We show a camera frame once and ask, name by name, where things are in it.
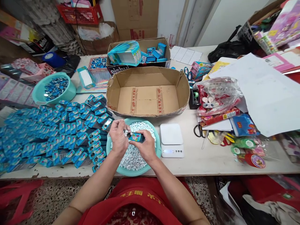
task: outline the blue plastic bowl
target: blue plastic bowl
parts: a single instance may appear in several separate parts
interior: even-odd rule
[[[52,99],[50,101],[46,101],[46,97],[44,96],[45,93],[45,86],[52,81],[54,78],[67,78],[69,81],[69,85],[67,86],[66,90],[57,98]],[[67,100],[71,101],[76,95],[76,87],[72,83],[70,77],[64,72],[57,72],[51,74],[44,79],[42,79],[38,84],[34,87],[32,92],[32,98],[38,105],[47,105],[47,104],[56,104],[60,100]]]
[[[130,125],[130,124],[132,124],[134,122],[144,122],[144,123],[148,124],[149,126],[151,126],[151,128],[154,130],[154,135],[156,137],[155,152],[156,152],[157,157],[160,158],[160,156],[162,155],[162,149],[161,149],[161,146],[160,146],[159,135],[158,135],[155,127],[149,121],[144,120],[144,119],[135,118],[135,117],[125,119],[125,123],[128,124],[128,125]],[[107,143],[106,143],[106,153],[107,153],[107,155],[111,151],[111,144],[112,144],[112,139],[108,135],[107,136]],[[128,169],[126,169],[124,167],[118,167],[117,172],[119,174],[122,174],[122,175],[127,176],[127,177],[136,177],[136,176],[142,175],[143,173],[147,172],[150,169],[151,169],[151,167],[147,164],[145,167],[143,167],[140,170],[128,170]]]

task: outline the red plastic basket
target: red plastic basket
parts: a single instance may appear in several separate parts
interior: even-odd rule
[[[74,7],[60,4],[57,5],[57,9],[66,23],[76,24],[77,20],[78,24],[99,24],[103,17],[99,4],[90,8],[76,8],[76,10]]]

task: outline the white scale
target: white scale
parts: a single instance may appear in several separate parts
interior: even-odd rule
[[[159,126],[162,157],[183,158],[183,139],[178,123],[163,123]]]

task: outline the table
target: table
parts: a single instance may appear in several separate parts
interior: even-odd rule
[[[203,52],[200,59],[202,62],[208,62],[208,53],[216,48],[214,46],[191,47],[190,49]],[[92,56],[83,56],[79,67],[86,66]],[[191,66],[171,61],[170,67],[175,67],[180,70],[184,67]],[[79,85],[78,74],[75,73],[72,77],[75,86]],[[78,94],[73,99],[74,102],[84,102],[89,94]],[[162,123],[178,123],[181,128],[184,142],[184,158],[161,158],[168,169],[176,176],[213,176],[213,175],[246,175],[246,174],[288,174],[300,173],[300,167],[294,165],[288,159],[286,153],[277,141],[272,141],[269,144],[278,153],[278,158],[267,159],[264,169],[254,168],[249,165],[244,165],[236,162],[235,157],[230,151],[230,146],[222,147],[213,145],[208,140],[205,147],[201,150],[204,138],[196,137],[193,128],[197,124],[196,111],[189,109],[179,116],[167,116],[158,118],[146,118],[151,122],[159,132],[159,125]],[[37,164],[32,169],[20,170],[12,173],[4,174],[0,179],[32,179],[32,178],[88,178],[93,174],[92,165],[84,166],[76,169],[74,165],[67,164],[63,166],[55,166],[51,168],[42,167]],[[153,170],[147,171],[143,176],[155,176]]]

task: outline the human hand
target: human hand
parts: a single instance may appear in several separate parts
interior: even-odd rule
[[[154,138],[151,136],[151,133],[148,130],[139,130],[136,133],[144,135],[145,141],[143,143],[130,141],[129,144],[137,147],[143,159],[149,164],[157,159]]]
[[[128,138],[124,135],[124,130],[130,132],[130,127],[123,119],[112,122],[109,135],[112,139],[112,151],[124,155],[128,148]]]

